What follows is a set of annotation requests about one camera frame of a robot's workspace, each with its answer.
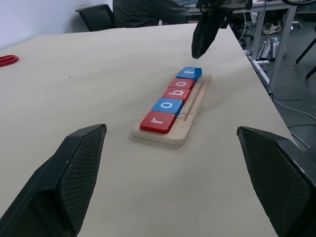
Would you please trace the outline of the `pair of sneakers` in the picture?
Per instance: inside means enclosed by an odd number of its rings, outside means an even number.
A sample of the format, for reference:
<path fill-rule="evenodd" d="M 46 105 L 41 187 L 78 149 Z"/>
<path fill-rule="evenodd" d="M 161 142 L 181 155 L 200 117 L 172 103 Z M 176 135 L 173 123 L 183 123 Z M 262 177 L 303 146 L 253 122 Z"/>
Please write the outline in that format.
<path fill-rule="evenodd" d="M 264 35 L 271 35 L 282 30 L 282 24 L 266 23 L 261 30 Z"/>

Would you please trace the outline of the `wooden letter tray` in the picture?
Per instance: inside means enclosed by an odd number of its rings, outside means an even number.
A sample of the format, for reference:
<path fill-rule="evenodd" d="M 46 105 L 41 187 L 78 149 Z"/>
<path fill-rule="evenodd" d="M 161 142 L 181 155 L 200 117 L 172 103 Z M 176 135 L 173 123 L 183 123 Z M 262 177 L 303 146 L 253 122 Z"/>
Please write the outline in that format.
<path fill-rule="evenodd" d="M 171 126 L 168 133 L 158 133 L 155 131 L 142 130 L 140 128 L 141 122 L 149 113 L 149 110 L 146 110 L 139 121 L 135 124 L 132 134 L 142 139 L 172 145 L 184 145 L 197 115 L 200 104 L 204 98 L 204 94 L 206 93 L 211 82 L 211 75 L 201 77 L 201 79 L 197 82 L 197 85 L 193 87 L 193 91 L 189 95 L 188 100 L 186 101 L 184 107 L 181 109 L 179 116 L 177 116 L 177 118 L 175 119 L 175 122 Z"/>

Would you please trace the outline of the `grey metal desk frame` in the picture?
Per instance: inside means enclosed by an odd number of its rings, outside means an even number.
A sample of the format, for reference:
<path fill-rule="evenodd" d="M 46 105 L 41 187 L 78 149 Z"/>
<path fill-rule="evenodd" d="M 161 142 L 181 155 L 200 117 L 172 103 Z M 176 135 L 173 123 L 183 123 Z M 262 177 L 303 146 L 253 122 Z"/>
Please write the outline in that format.
<path fill-rule="evenodd" d="M 275 58 L 274 68 L 273 68 L 271 76 L 267 76 L 266 73 L 261 68 L 261 66 L 259 65 L 259 63 L 256 61 L 256 56 L 257 56 L 257 51 L 259 47 L 259 41 L 261 38 L 261 30 L 263 28 L 265 13 L 270 10 L 279 10 L 279 9 L 286 10 L 285 21 L 284 21 L 283 29 L 281 31 L 280 43 L 279 43 L 278 52 Z M 294 20 L 296 9 L 297 7 L 287 5 L 281 0 L 270 1 L 270 2 L 258 1 L 252 5 L 252 10 L 258 13 L 258 20 L 257 20 L 257 26 L 256 26 L 256 32 L 255 32 L 255 38 L 253 42 L 250 63 L 253 66 L 255 72 L 258 74 L 259 79 L 263 83 L 269 95 L 273 95 L 276 90 L 277 80 L 279 76 L 279 69 L 280 69 L 281 62 L 286 50 L 287 41 L 290 35 L 290 28 L 292 26 L 292 21 Z"/>

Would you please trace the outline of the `crumpled silver foil bags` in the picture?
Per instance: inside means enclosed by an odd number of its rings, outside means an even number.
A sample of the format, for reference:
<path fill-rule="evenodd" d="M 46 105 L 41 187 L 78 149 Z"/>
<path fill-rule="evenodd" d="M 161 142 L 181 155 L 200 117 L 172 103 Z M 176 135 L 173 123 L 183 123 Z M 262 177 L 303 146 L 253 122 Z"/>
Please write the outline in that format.
<path fill-rule="evenodd" d="M 272 37 L 261 41 L 257 50 L 256 59 L 274 62 L 279 50 L 280 38 Z"/>

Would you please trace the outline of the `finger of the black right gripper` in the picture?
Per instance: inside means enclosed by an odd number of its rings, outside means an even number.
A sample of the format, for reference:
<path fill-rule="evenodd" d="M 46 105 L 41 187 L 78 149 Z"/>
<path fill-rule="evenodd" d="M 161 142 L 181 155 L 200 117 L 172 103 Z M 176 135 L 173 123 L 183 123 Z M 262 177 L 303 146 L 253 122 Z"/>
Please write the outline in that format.
<path fill-rule="evenodd" d="M 209 48 L 213 41 L 213 19 L 211 14 L 203 14 L 194 30 L 192 40 L 192 57 L 199 59 Z"/>
<path fill-rule="evenodd" d="M 216 38 L 216 35 L 218 33 L 218 30 L 225 25 L 226 15 L 225 14 L 211 14 L 211 15 L 212 15 L 212 19 L 213 19 L 212 36 L 213 36 L 213 41 L 214 41 Z"/>

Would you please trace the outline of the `red handled scissors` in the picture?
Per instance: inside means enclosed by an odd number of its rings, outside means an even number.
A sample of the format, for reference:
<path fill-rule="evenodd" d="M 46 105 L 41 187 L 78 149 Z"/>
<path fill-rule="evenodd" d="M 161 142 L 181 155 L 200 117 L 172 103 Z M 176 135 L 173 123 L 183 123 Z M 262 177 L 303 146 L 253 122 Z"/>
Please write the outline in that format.
<path fill-rule="evenodd" d="M 0 67 L 5 67 L 11 64 L 14 64 L 19 61 L 17 55 L 6 55 L 0 57 Z"/>

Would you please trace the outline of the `red letter block o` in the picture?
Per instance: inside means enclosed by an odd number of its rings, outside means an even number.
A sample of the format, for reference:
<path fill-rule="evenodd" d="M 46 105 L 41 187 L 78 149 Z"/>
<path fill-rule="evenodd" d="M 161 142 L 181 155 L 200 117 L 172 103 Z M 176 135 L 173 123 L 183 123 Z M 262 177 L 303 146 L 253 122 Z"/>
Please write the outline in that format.
<path fill-rule="evenodd" d="M 191 90 L 195 85 L 193 79 L 174 78 L 168 87 Z"/>

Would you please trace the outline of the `blue letter block o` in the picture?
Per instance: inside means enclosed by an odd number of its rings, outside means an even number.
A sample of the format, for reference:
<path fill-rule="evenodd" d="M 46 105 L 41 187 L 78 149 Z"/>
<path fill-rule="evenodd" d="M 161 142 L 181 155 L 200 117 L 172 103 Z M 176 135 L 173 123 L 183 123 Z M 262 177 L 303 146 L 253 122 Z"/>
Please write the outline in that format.
<path fill-rule="evenodd" d="M 160 98 L 157 100 L 151 110 L 156 112 L 174 114 L 177 117 L 182 107 L 182 100 Z"/>

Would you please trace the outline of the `black office chair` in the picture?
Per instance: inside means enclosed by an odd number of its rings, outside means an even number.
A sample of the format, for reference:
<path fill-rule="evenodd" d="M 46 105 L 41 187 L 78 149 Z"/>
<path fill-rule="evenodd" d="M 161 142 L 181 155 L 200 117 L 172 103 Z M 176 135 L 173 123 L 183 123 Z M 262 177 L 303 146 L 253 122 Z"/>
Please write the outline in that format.
<path fill-rule="evenodd" d="M 113 29 L 113 12 L 107 4 L 83 7 L 75 10 L 90 32 Z"/>

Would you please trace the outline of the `person in dark clothing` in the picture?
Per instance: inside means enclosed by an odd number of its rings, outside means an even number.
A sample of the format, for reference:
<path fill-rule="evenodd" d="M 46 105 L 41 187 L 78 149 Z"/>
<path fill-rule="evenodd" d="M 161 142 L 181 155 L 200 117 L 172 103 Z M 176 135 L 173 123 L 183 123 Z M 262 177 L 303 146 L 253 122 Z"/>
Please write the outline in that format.
<path fill-rule="evenodd" d="M 189 12 L 176 0 L 113 0 L 113 20 L 116 28 L 186 24 Z"/>

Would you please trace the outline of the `blue letter block t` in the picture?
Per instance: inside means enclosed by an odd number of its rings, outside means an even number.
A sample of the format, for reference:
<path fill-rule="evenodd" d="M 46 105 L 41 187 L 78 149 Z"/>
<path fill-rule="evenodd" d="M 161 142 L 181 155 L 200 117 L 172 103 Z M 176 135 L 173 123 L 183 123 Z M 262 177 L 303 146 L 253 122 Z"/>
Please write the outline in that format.
<path fill-rule="evenodd" d="M 192 79 L 194 83 L 197 82 L 197 80 L 202 75 L 202 68 L 196 68 L 196 67 L 184 67 L 178 74 L 178 79 Z"/>

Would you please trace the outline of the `red letter block r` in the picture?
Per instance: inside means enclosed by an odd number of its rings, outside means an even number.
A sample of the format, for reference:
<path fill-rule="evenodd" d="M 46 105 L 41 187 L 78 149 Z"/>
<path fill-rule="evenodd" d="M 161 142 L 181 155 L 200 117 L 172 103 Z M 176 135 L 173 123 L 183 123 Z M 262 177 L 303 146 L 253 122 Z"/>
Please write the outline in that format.
<path fill-rule="evenodd" d="M 170 113 L 149 111 L 141 121 L 139 128 L 144 131 L 167 134 L 176 120 L 176 116 Z"/>

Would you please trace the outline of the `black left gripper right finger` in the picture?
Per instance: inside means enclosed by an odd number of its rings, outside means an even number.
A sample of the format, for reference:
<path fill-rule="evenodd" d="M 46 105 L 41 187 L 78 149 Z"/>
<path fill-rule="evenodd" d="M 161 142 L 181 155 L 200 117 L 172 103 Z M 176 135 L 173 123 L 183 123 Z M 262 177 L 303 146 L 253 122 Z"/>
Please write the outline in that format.
<path fill-rule="evenodd" d="M 316 145 L 240 126 L 237 136 L 253 189 L 278 237 L 316 237 Z"/>

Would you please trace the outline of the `red letter block b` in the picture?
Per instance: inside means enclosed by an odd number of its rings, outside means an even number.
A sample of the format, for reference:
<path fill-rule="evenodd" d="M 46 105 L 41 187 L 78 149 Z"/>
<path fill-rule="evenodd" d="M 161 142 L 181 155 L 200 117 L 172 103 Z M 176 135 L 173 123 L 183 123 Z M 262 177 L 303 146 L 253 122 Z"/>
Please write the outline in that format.
<path fill-rule="evenodd" d="M 169 87 L 162 95 L 162 98 L 181 100 L 185 104 L 190 93 L 190 89 Z"/>

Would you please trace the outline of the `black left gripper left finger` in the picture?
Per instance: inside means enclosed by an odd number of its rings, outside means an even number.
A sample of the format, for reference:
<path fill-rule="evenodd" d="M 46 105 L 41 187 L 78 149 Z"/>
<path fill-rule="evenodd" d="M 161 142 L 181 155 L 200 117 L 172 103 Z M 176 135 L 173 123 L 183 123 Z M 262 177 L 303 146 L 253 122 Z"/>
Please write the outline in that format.
<path fill-rule="evenodd" d="M 105 124 L 69 134 L 0 218 L 0 237 L 77 237 L 97 181 Z"/>

